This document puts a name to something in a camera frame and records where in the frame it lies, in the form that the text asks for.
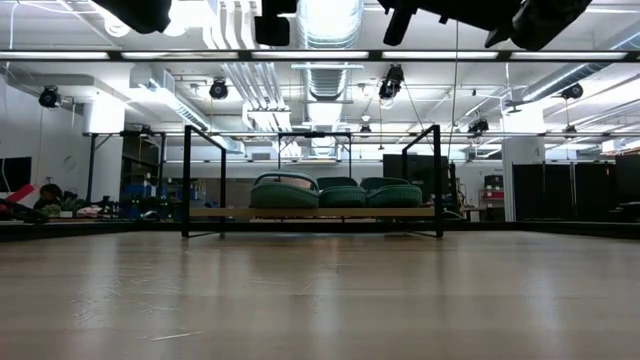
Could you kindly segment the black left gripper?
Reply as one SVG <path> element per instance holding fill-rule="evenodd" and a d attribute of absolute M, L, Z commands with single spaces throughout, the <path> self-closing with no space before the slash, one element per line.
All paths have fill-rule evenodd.
<path fill-rule="evenodd" d="M 298 0 L 261 0 L 262 11 L 254 17 L 255 38 L 261 45 L 288 46 L 290 23 L 285 14 L 295 14 Z"/>

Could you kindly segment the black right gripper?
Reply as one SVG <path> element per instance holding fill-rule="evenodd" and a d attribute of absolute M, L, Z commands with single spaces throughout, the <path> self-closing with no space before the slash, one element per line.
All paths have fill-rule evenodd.
<path fill-rule="evenodd" d="M 393 9 L 383 43 L 400 45 L 414 14 L 426 11 L 445 20 L 492 30 L 500 25 L 500 13 L 490 9 L 489 0 L 377 0 L 385 12 Z"/>

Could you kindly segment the teal rubber slide sandal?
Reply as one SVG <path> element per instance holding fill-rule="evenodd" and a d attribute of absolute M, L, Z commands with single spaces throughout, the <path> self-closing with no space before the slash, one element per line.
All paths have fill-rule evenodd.
<path fill-rule="evenodd" d="M 404 179 L 369 177 L 361 181 L 371 208 L 415 208 L 423 204 L 422 190 Z"/>
<path fill-rule="evenodd" d="M 306 173 L 273 170 L 260 174 L 250 193 L 257 209 L 314 209 L 319 207 L 319 185 Z"/>
<path fill-rule="evenodd" d="M 362 208 L 366 192 L 351 177 L 323 177 L 318 179 L 321 208 Z"/>

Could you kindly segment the black beam with light strips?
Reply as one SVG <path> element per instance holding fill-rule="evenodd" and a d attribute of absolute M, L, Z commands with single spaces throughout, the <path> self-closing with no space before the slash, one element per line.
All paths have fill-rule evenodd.
<path fill-rule="evenodd" d="M 0 50 L 0 61 L 17 62 L 552 62 L 634 63 L 640 50 L 472 51 L 472 50 Z"/>

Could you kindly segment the black cabinet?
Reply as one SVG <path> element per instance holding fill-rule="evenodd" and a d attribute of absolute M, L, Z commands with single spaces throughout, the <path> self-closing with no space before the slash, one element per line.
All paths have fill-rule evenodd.
<path fill-rule="evenodd" d="M 404 179 L 402 156 L 393 154 L 383 155 L 383 176 Z M 451 189 L 451 165 L 446 157 L 441 158 L 441 192 L 444 206 L 452 204 L 453 190 Z M 407 155 L 407 177 L 409 183 L 419 187 L 423 194 L 423 202 L 429 203 L 436 194 L 435 167 L 432 155 Z"/>

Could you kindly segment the white column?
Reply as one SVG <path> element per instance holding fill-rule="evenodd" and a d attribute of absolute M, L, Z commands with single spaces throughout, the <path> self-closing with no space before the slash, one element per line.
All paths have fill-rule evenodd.
<path fill-rule="evenodd" d="M 537 217 L 542 207 L 542 163 L 546 132 L 543 110 L 535 104 L 503 114 L 501 157 L 506 222 Z"/>

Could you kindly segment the black partition panels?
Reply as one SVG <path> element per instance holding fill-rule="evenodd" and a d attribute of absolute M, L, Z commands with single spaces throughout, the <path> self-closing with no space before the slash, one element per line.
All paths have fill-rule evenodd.
<path fill-rule="evenodd" d="M 542 163 L 542 207 L 523 221 L 604 222 L 617 206 L 616 166 L 609 162 Z"/>

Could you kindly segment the person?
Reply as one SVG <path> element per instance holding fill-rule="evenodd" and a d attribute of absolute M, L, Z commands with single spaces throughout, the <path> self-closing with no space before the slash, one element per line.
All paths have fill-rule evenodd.
<path fill-rule="evenodd" d="M 56 184 L 45 184 L 40 188 L 39 191 L 39 199 L 33 206 L 34 210 L 43 210 L 47 206 L 57 206 L 61 207 L 62 200 L 62 190 Z"/>

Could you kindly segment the black monitor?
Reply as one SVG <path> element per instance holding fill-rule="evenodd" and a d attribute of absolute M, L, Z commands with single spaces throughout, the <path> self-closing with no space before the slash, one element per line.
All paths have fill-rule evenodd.
<path fill-rule="evenodd" d="M 31 157 L 0 158 L 0 193 L 15 192 L 31 183 Z"/>

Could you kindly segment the silver air duct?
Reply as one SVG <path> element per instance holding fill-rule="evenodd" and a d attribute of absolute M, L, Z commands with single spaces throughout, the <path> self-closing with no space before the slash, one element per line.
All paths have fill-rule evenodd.
<path fill-rule="evenodd" d="M 298 0 L 296 22 L 299 44 L 309 50 L 353 48 L 358 40 L 364 0 Z M 304 82 L 311 97 L 319 101 L 341 99 L 351 71 L 307 69 Z"/>

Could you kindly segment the wooden shelf with black frame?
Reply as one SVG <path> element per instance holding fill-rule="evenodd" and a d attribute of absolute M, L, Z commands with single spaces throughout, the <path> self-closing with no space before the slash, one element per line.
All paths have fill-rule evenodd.
<path fill-rule="evenodd" d="M 220 184 L 220 207 L 219 208 L 203 208 L 196 209 L 191 208 L 191 200 L 187 191 L 189 190 L 188 181 L 191 179 L 191 148 L 192 148 L 192 134 L 195 133 L 198 136 L 202 137 L 204 140 L 212 144 L 214 147 L 217 147 L 221 152 L 221 184 Z M 442 239 L 444 235 L 443 229 L 443 202 L 442 202 L 442 181 L 441 181 L 441 170 L 442 170 L 442 160 L 441 160 L 441 128 L 438 124 L 431 125 L 429 128 L 424 130 L 422 133 L 417 135 L 412 142 L 406 145 L 402 149 L 401 160 L 402 160 L 402 171 L 403 178 L 408 178 L 408 151 L 411 147 L 418 144 L 422 139 L 426 138 L 429 134 L 433 136 L 433 146 L 434 146 L 434 185 L 435 189 L 435 205 L 434 205 L 434 230 L 435 237 L 437 239 Z M 326 137 L 346 137 L 349 141 L 348 150 L 351 150 L 352 147 L 352 137 L 354 133 L 351 132 L 318 132 L 318 131 L 308 131 L 308 132 L 278 132 L 278 133 L 265 133 L 265 136 L 276 136 L 278 140 L 278 145 L 281 145 L 281 139 L 283 137 L 291 137 L 295 139 L 297 137 L 304 137 L 309 139 L 314 138 L 326 138 Z M 215 141 L 213 138 L 209 136 L 208 133 L 201 131 L 199 128 L 194 127 L 192 125 L 186 125 L 183 133 L 183 142 L 184 142 L 184 150 L 183 150 L 183 201 L 182 201 L 182 231 L 181 234 L 184 238 L 189 237 L 189 229 L 190 229 L 190 220 L 191 216 L 203 217 L 203 216 L 213 216 L 222 218 L 225 221 L 226 218 L 230 216 L 255 216 L 256 212 L 250 209 L 231 209 L 226 208 L 226 170 L 227 170 L 227 149 Z"/>

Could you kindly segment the black metal station frame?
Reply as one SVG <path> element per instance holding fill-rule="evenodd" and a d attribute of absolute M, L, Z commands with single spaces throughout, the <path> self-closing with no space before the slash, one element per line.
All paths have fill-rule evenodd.
<path fill-rule="evenodd" d="M 90 138 L 90 155 L 89 155 L 89 165 L 88 165 L 88 176 L 87 176 L 87 191 L 85 200 L 90 202 L 92 199 L 93 192 L 93 175 L 94 175 L 94 167 L 95 167 L 95 156 L 96 151 L 104 145 L 109 139 L 112 137 L 120 137 L 120 138 L 128 138 L 135 137 L 141 140 L 143 137 L 145 138 L 155 138 L 160 137 L 161 143 L 158 145 L 159 151 L 159 160 L 157 165 L 157 184 L 159 188 L 162 188 L 162 178 L 164 175 L 164 156 L 166 153 L 166 140 L 168 133 L 163 131 L 133 131 L 133 130 L 123 130 L 120 132 L 85 132 L 85 137 Z"/>

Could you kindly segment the black aluminium table frame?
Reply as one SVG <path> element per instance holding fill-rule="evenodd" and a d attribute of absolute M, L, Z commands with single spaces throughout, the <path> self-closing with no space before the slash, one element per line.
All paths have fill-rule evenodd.
<path fill-rule="evenodd" d="M 76 222 L 76 223 L 0 223 L 0 242 L 35 240 L 45 238 L 89 236 L 127 232 L 181 232 L 180 223 L 144 221 L 125 222 Z M 448 221 L 441 225 L 444 232 L 523 231 L 586 235 L 616 239 L 640 240 L 640 223 L 605 222 L 487 222 L 469 223 Z M 436 225 L 431 222 L 382 223 L 382 222 L 271 222 L 271 223 L 216 223 L 192 222 L 189 233 L 434 233 Z"/>

